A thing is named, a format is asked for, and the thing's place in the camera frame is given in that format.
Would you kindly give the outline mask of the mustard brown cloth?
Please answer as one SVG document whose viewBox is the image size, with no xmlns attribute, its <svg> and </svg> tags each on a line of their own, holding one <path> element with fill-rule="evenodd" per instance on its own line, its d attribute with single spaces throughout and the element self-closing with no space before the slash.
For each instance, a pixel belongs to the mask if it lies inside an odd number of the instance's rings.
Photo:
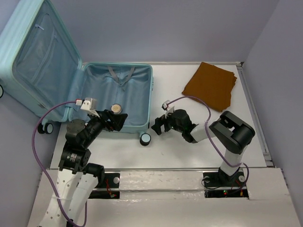
<svg viewBox="0 0 303 227">
<path fill-rule="evenodd" d="M 231 105 L 236 80 L 233 72 L 202 62 L 182 95 L 199 98 L 213 110 L 222 112 Z"/>
</svg>

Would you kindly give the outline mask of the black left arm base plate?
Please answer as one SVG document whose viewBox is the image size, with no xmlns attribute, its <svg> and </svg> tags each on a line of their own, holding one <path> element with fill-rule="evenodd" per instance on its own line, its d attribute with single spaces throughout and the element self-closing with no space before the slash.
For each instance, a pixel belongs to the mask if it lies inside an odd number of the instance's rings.
<svg viewBox="0 0 303 227">
<path fill-rule="evenodd" d="M 90 199 L 119 199 L 120 198 L 120 173 L 106 172 L 102 183 L 93 189 Z"/>
</svg>

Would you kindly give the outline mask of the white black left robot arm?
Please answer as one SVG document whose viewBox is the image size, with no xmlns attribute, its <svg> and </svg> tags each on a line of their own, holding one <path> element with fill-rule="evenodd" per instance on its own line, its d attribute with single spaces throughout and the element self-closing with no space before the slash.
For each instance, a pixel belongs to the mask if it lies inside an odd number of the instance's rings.
<svg viewBox="0 0 303 227">
<path fill-rule="evenodd" d="M 39 225 L 41 227 L 75 227 L 95 187 L 105 181 L 102 165 L 89 163 L 89 146 L 103 131 L 120 131 L 127 119 L 125 113 L 97 111 L 88 122 L 81 119 L 67 124 L 54 192 Z"/>
</svg>

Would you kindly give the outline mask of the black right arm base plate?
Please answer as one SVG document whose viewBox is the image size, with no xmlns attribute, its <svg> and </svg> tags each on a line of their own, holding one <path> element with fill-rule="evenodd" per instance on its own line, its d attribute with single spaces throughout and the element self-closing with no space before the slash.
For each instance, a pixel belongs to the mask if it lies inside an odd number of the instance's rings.
<svg viewBox="0 0 303 227">
<path fill-rule="evenodd" d="M 201 185 L 205 188 L 205 197 L 212 198 L 249 198 L 244 172 L 238 170 L 229 177 L 221 170 L 203 173 Z"/>
</svg>

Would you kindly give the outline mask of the light blue hard-shell suitcase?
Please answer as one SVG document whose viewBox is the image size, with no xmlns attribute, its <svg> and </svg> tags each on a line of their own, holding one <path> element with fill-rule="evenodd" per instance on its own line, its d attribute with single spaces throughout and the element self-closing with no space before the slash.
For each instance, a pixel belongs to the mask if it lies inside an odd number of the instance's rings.
<svg viewBox="0 0 303 227">
<path fill-rule="evenodd" d="M 125 62 L 88 62 L 82 58 L 49 0 L 21 0 L 0 35 L 0 92 L 43 117 L 39 130 L 52 122 L 89 120 L 71 102 L 97 100 L 96 110 L 119 104 L 128 114 L 123 133 L 137 133 L 144 146 L 153 89 L 152 66 Z"/>
</svg>

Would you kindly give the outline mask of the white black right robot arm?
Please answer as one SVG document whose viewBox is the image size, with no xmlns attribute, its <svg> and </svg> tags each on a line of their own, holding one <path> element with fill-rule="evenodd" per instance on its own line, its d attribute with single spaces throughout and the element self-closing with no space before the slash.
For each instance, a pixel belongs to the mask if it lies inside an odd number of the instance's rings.
<svg viewBox="0 0 303 227">
<path fill-rule="evenodd" d="M 223 112 L 220 117 L 208 124 L 194 124 L 183 109 L 173 110 L 155 119 L 151 127 L 157 135 L 170 130 L 181 133 L 188 143 L 198 143 L 209 139 L 219 156 L 223 159 L 217 172 L 203 179 L 204 187 L 216 189 L 228 187 L 235 180 L 242 165 L 241 160 L 246 147 L 255 136 L 255 130 L 246 122 L 229 111 Z"/>
</svg>

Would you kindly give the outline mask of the small round white container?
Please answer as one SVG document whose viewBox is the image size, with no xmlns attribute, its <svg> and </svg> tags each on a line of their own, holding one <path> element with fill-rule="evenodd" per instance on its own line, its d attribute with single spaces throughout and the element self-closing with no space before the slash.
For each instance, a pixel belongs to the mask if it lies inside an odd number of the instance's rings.
<svg viewBox="0 0 303 227">
<path fill-rule="evenodd" d="M 111 106 L 111 111 L 113 112 L 113 114 L 120 114 L 122 112 L 122 107 L 119 104 L 113 104 Z"/>
</svg>

